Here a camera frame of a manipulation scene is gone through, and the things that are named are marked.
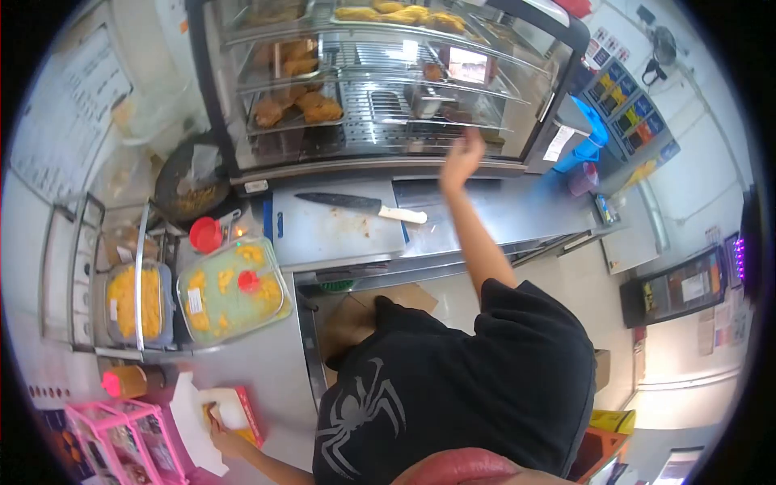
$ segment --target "blue bucket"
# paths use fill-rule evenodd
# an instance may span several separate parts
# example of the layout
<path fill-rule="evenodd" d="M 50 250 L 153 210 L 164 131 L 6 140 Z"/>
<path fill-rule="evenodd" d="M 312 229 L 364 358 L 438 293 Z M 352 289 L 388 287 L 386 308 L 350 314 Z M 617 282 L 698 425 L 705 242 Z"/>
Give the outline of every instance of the blue bucket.
<path fill-rule="evenodd" d="M 588 136 L 582 143 L 577 145 L 571 153 L 559 161 L 553 168 L 560 172 L 569 171 L 572 167 L 583 161 L 598 161 L 598 152 L 609 141 L 609 134 L 606 131 L 606 126 L 601 121 L 601 117 L 596 113 L 595 109 L 581 102 L 579 99 L 571 96 L 571 99 L 579 106 L 582 113 L 590 122 L 593 127 L 590 136 Z"/>

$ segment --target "black t-shirt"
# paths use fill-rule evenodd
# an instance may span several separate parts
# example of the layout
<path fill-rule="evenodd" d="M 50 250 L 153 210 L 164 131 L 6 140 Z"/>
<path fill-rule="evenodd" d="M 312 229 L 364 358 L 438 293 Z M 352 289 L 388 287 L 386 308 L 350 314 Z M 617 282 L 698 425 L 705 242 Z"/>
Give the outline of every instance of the black t-shirt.
<path fill-rule="evenodd" d="M 595 360 L 563 305 L 530 282 L 489 279 L 473 337 L 384 297 L 376 325 L 321 399 L 316 483 L 388 484 L 465 447 L 568 474 L 590 420 Z"/>

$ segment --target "pink bottle cap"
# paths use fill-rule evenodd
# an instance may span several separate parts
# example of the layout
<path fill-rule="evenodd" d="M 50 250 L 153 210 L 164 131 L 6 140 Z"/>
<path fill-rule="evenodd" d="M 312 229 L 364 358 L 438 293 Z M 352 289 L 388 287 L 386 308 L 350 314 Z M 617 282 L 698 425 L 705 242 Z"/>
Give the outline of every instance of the pink bottle cap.
<path fill-rule="evenodd" d="M 240 275 L 237 277 L 237 287 L 243 293 L 253 293 L 259 287 L 258 276 L 253 271 L 245 270 L 240 272 Z"/>
<path fill-rule="evenodd" d="M 108 391 L 111 397 L 121 396 L 121 379 L 110 371 L 105 371 L 102 374 L 102 388 Z"/>

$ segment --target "floor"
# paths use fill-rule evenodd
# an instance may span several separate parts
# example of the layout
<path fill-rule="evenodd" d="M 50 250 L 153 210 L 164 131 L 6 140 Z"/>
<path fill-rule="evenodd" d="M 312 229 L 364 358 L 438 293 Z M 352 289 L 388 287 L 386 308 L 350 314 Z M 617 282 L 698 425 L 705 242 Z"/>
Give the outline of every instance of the floor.
<path fill-rule="evenodd" d="M 537 258 L 515 269 L 518 281 L 530 280 L 560 301 L 584 325 L 595 348 L 611 352 L 609 384 L 595 395 L 597 409 L 619 409 L 632 392 L 632 336 L 622 323 L 619 286 L 623 275 L 610 276 L 599 243 L 588 244 L 560 258 Z M 474 333 L 480 307 L 467 274 L 420 282 L 438 300 L 432 315 L 448 327 Z M 343 296 L 316 299 L 316 322 L 325 321 Z"/>

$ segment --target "heated display case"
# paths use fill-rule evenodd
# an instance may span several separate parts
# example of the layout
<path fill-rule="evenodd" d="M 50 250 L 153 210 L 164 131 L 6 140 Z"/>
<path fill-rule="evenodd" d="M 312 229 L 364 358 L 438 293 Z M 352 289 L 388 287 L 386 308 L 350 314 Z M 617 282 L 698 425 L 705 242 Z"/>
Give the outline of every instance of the heated display case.
<path fill-rule="evenodd" d="M 587 46 L 549 1 L 188 0 L 199 87 L 232 185 L 435 171 L 462 129 L 519 175 Z"/>

